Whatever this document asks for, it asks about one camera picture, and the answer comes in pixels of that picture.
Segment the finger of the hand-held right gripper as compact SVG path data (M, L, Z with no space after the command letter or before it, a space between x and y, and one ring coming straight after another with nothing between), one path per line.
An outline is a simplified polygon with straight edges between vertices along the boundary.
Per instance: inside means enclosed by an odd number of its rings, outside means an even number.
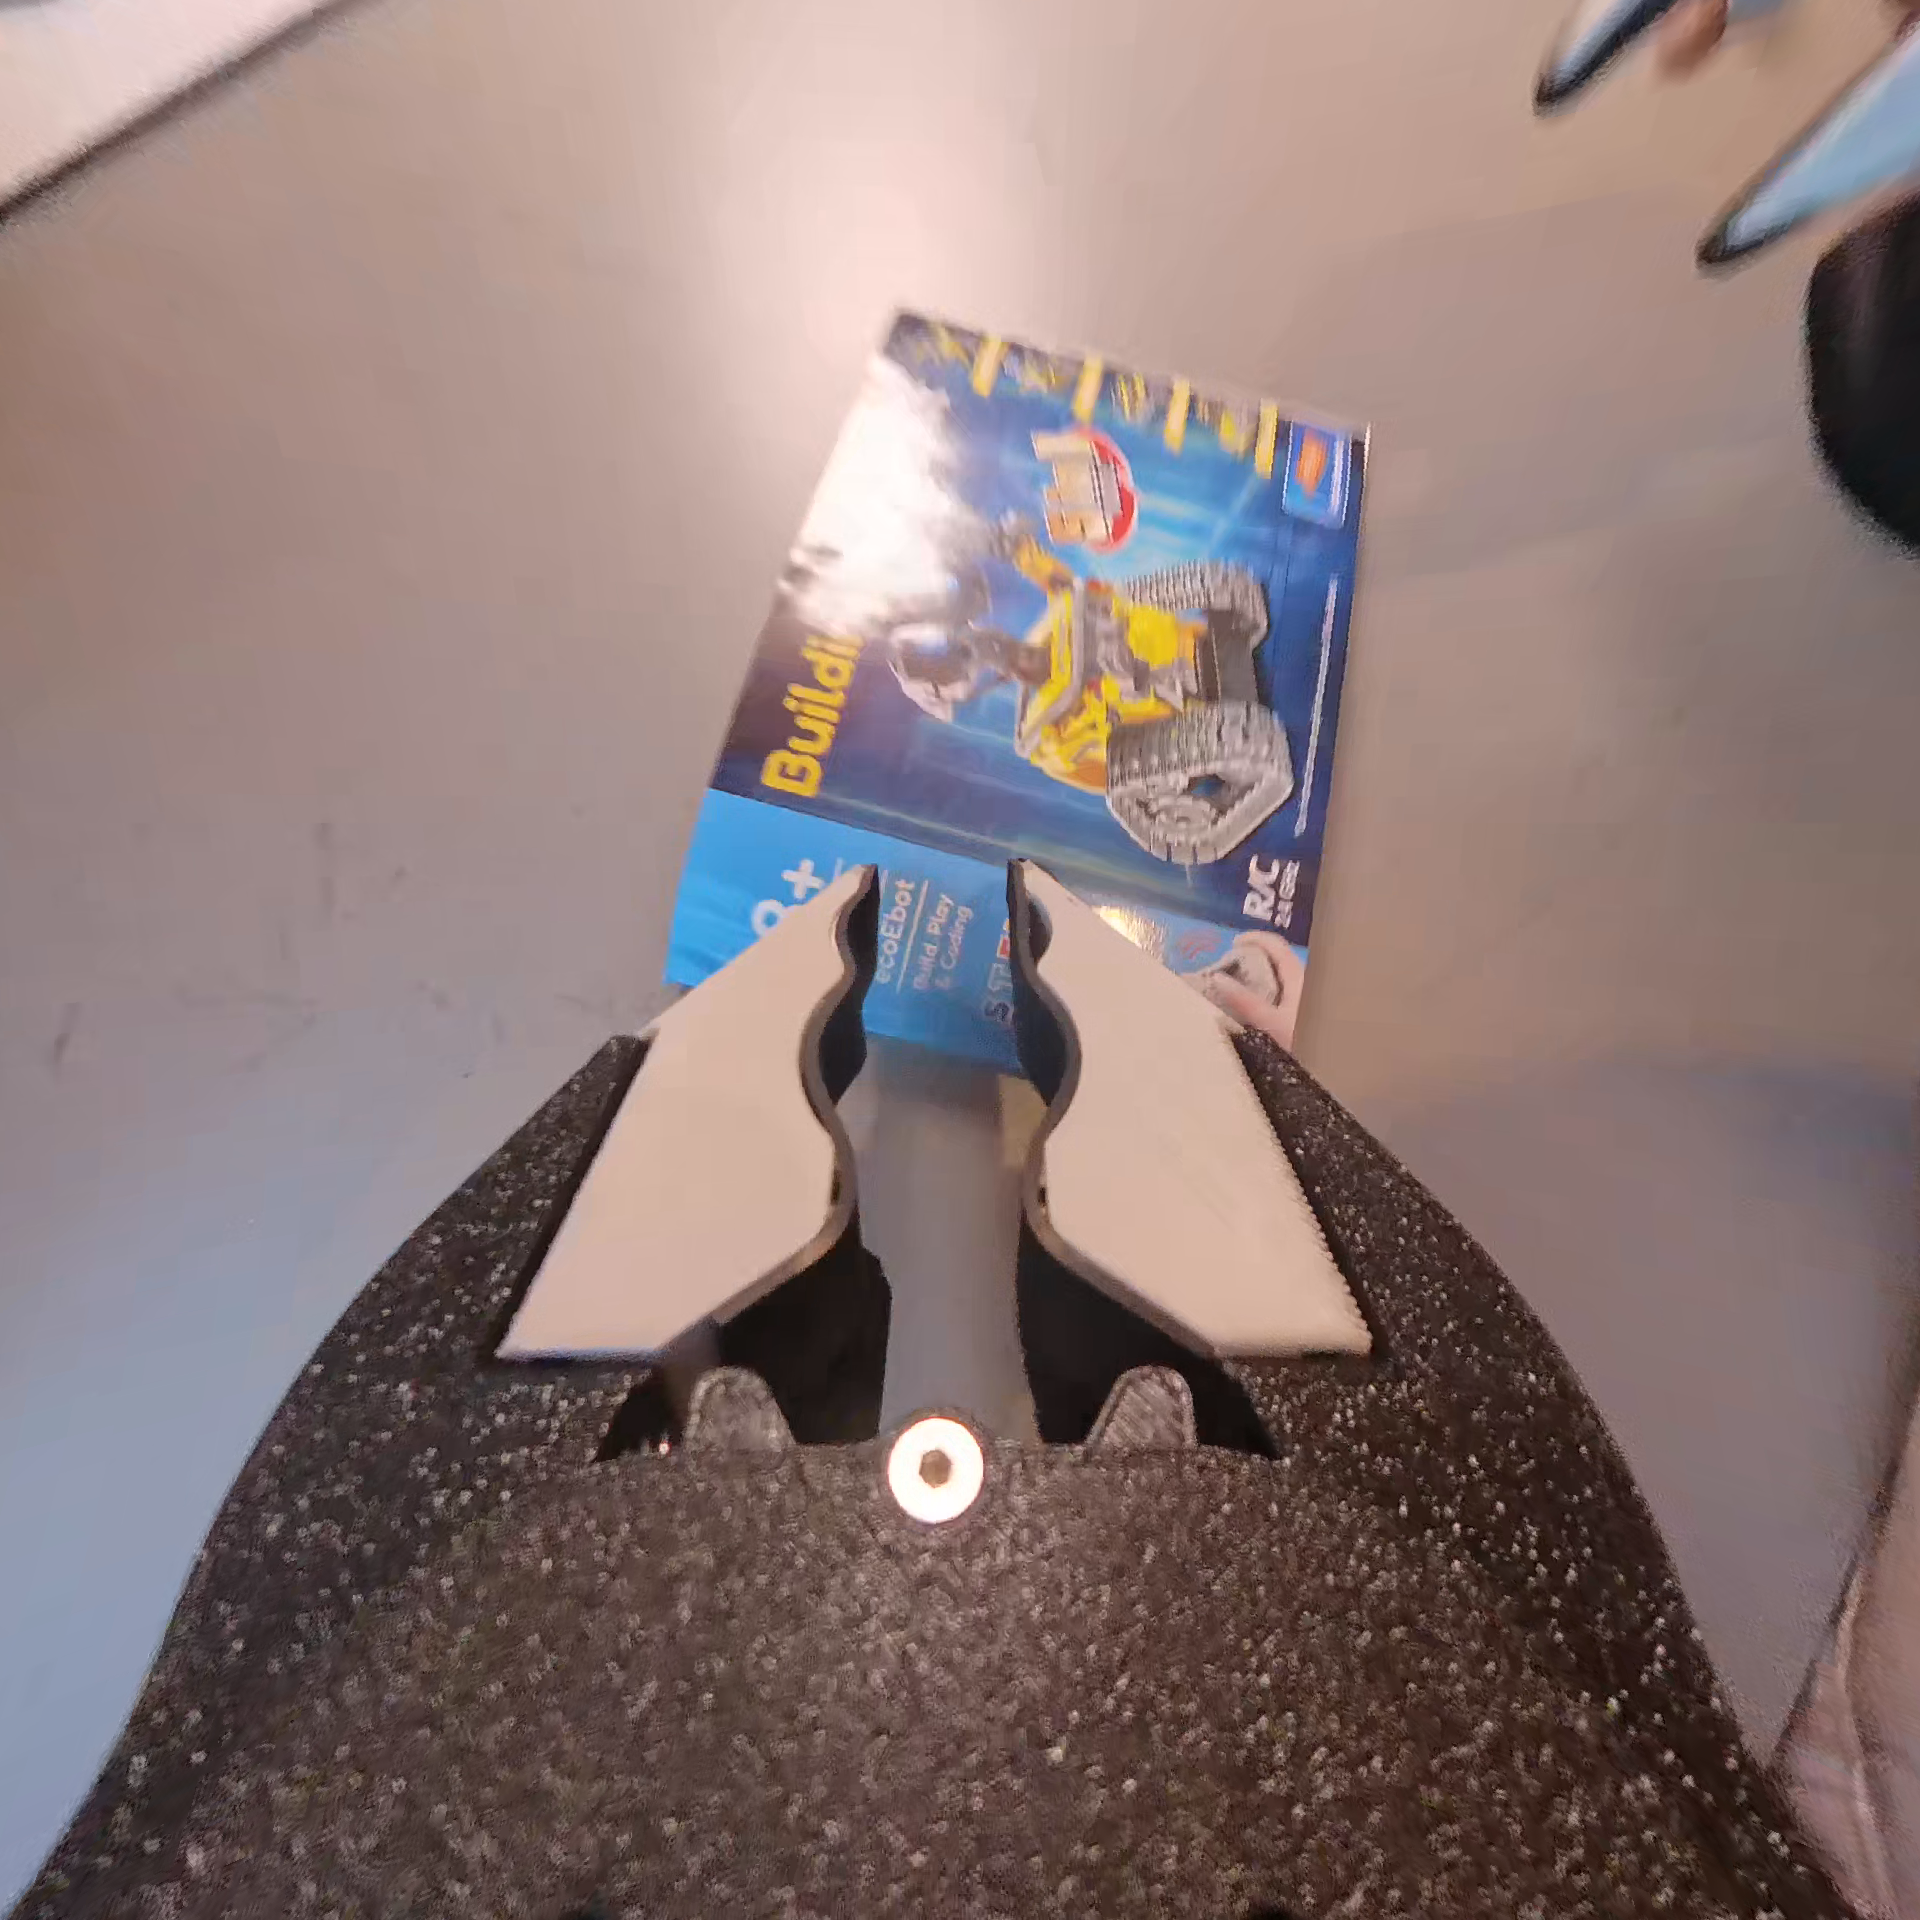
M1836 205L1916 178L1917 33L1894 38L1747 181L1696 241L1705 271L1771 248Z
M1565 108L1625 49L1645 38L1675 2L1579 2L1559 28L1531 84L1534 108Z

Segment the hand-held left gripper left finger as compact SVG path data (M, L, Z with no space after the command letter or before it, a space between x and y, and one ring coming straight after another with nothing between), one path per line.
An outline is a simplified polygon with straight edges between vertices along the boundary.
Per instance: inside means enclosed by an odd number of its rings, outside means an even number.
M633 1362L684 1421L738 1367L796 1442L877 1433L890 1283L839 1112L868 1063L877 911L877 869L850 867L646 1026L498 1362Z

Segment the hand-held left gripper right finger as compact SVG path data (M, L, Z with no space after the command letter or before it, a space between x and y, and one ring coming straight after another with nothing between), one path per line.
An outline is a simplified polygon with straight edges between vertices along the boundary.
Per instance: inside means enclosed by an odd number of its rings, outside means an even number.
M1196 1445L1270 1445L1243 1367L1372 1360L1236 1029L1030 860L1007 869L1014 1037L1044 1100L1019 1174L1017 1333L1046 1445L1171 1377Z

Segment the instruction manual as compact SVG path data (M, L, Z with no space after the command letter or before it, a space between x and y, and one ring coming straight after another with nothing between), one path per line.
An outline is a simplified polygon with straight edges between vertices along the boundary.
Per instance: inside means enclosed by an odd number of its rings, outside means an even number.
M868 1019L1014 1068L1030 860L1293 1048L1372 431L902 309L707 781L672 986L877 871Z

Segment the grey desk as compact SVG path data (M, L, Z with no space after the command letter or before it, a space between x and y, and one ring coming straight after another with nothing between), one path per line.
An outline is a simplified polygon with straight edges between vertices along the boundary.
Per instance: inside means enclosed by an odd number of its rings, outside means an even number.
M379 5L6 227L6 1853L295 1366L654 1009L895 308L1372 424L1312 1070L1556 1330L1773 1742L1916 1281L1916 564L1823 483L1885 38L1562 5Z

